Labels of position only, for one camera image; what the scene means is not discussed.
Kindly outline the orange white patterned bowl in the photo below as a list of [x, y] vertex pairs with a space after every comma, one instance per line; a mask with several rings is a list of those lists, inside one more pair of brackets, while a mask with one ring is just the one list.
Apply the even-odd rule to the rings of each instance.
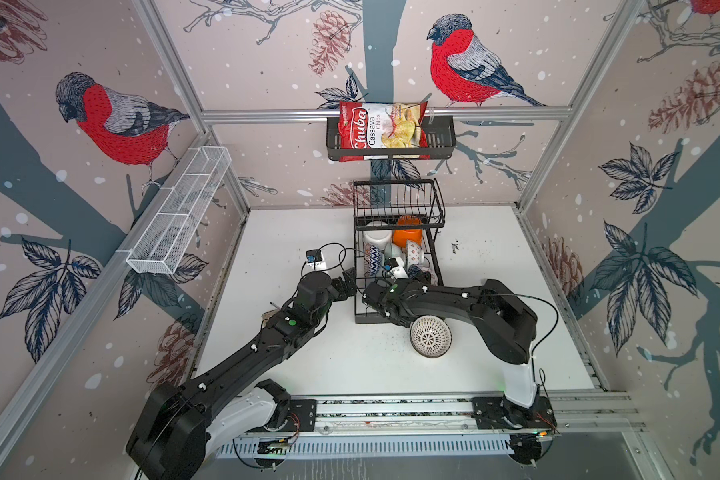
[[364, 245], [364, 269], [366, 277], [377, 277], [383, 270], [385, 254], [378, 246], [367, 243]]

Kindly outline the orange plastic bowl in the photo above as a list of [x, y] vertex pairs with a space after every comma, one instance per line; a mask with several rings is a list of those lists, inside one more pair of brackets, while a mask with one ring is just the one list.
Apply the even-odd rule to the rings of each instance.
[[417, 216], [403, 215], [397, 220], [396, 229], [393, 231], [392, 243], [404, 249], [408, 242], [422, 243], [423, 228], [422, 221]]

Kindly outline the white ceramic bowl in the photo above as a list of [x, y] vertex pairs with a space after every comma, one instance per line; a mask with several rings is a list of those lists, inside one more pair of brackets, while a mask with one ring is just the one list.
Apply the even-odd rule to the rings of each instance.
[[363, 240], [366, 244], [374, 245], [383, 250], [391, 242], [392, 230], [389, 225], [383, 221], [371, 221], [366, 225], [366, 229], [362, 231]]

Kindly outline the teal concentric pattern bowl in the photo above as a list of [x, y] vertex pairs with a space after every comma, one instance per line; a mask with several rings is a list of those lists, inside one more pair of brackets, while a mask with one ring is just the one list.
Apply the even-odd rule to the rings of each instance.
[[395, 243], [389, 243], [384, 249], [385, 264], [391, 268], [395, 266], [406, 266], [406, 254], [401, 247]]

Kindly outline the blue patterned bowl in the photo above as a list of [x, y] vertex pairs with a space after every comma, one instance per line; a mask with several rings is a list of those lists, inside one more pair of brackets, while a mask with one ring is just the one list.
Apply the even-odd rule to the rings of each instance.
[[438, 285], [439, 280], [437, 277], [437, 274], [430, 269], [429, 267], [426, 267], [424, 265], [417, 265], [418, 273], [416, 274], [416, 278], [420, 280], [423, 283], [426, 283], [428, 285]]

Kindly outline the grey green patterned bowl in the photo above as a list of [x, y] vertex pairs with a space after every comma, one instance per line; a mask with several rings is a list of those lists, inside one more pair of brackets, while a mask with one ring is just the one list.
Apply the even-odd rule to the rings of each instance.
[[412, 240], [406, 242], [406, 267], [413, 267], [425, 270], [428, 267], [428, 260], [420, 243]]

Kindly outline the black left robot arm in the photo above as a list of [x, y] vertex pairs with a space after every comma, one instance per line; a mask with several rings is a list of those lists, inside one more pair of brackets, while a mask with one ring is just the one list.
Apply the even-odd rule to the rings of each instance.
[[353, 269], [337, 278], [311, 271], [246, 345], [181, 385], [159, 384], [126, 444], [139, 472], [149, 479], [190, 479], [212, 446], [285, 422], [290, 396], [264, 374], [317, 336], [332, 304], [355, 292]]

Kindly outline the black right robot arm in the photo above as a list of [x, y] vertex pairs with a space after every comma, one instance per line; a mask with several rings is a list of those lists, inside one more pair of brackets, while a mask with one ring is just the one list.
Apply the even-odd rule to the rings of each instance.
[[407, 328], [414, 350], [427, 358], [441, 357], [450, 349], [448, 319], [472, 325], [502, 362], [501, 412], [489, 418], [509, 429], [530, 425], [539, 392], [532, 366], [538, 317], [503, 283], [487, 280], [481, 286], [458, 288], [411, 278], [390, 284], [377, 280], [365, 288], [362, 302], [388, 322]]

